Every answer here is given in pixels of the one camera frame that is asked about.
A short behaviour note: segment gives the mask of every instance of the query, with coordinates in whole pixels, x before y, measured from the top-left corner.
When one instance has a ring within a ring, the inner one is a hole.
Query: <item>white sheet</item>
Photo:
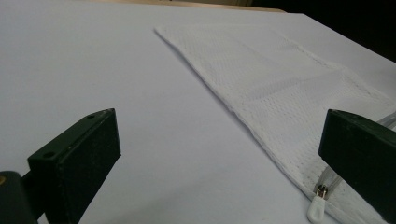
[[[268,26],[163,26],[156,31],[311,199],[327,166],[318,155],[327,110],[372,120],[396,110],[346,67],[320,59]],[[346,182],[327,201],[326,211],[346,224],[385,223]]]
[[[0,0],[0,170],[24,175],[53,137],[115,107],[122,156],[81,224],[308,223],[309,200],[153,32],[213,22],[268,24],[396,99],[395,63],[305,15]]]

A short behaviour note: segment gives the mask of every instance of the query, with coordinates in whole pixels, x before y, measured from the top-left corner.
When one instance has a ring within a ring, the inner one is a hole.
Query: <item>zipper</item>
[[[327,166],[315,185],[316,196],[309,205],[306,213],[309,221],[313,224],[322,223],[326,200],[334,192],[335,188],[341,183],[343,178],[339,176],[330,166]]]

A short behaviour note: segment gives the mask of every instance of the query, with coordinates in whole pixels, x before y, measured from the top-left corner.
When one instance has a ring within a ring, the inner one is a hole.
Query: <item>dark background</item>
[[[396,62],[396,0],[253,0],[252,6],[304,13]]]

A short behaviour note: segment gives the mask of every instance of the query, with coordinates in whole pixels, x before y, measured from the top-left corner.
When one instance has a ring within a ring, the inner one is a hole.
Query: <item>zipper pull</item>
[[[326,201],[324,197],[328,188],[325,185],[319,185],[317,188],[317,195],[312,200],[311,205],[309,205],[308,212],[306,215],[308,219],[313,224],[320,224],[323,221],[324,217],[324,207],[326,205]]]

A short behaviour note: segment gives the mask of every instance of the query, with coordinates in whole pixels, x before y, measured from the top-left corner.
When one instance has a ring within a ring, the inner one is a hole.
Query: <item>white fabric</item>
[[[163,26],[156,32],[310,199],[326,166],[318,144],[327,110],[378,120],[396,108],[346,67],[320,59],[268,26]],[[345,181],[326,211],[342,223],[385,223]]]

